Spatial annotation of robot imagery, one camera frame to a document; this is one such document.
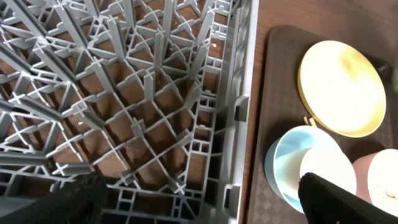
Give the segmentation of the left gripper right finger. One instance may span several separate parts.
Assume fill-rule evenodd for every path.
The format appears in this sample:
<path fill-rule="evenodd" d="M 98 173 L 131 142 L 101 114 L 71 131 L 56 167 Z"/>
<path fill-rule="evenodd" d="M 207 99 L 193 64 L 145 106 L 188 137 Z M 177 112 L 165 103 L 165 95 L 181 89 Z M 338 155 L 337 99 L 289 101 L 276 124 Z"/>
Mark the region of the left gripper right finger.
<path fill-rule="evenodd" d="M 298 197 L 309 224 L 397 224 L 397 217 L 311 172 L 300 178 Z"/>

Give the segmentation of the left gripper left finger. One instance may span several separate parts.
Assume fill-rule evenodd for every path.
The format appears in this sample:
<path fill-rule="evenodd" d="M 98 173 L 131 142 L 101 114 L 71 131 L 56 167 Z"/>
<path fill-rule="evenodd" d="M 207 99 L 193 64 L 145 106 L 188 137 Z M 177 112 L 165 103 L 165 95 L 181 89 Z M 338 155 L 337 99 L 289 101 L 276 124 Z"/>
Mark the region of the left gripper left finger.
<path fill-rule="evenodd" d="M 103 174 L 92 172 L 38 200 L 1 202 L 1 223 L 99 223 L 107 193 Z"/>

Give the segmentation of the white cup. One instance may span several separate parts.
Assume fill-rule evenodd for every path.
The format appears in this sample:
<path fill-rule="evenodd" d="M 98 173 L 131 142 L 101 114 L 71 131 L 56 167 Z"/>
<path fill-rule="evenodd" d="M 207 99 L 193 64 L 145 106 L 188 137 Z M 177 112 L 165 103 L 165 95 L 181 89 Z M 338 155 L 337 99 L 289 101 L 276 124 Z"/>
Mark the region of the white cup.
<path fill-rule="evenodd" d="M 314 173 L 342 189 L 355 194 L 357 183 L 353 165 L 342 153 L 324 153 L 319 149 L 310 149 L 303 157 L 300 169 L 289 163 L 289 171 L 279 172 L 277 177 L 285 184 L 282 189 L 289 196 L 299 198 L 300 178 L 308 172 Z"/>

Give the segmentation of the pink bowl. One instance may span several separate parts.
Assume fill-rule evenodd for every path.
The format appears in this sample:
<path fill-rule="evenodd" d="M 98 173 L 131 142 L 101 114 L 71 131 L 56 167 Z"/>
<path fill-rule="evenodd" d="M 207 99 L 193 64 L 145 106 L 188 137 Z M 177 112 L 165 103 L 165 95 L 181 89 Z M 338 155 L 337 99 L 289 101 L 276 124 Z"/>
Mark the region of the pink bowl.
<path fill-rule="evenodd" d="M 385 149 L 360 157 L 353 163 L 356 195 L 397 216 L 397 150 Z"/>

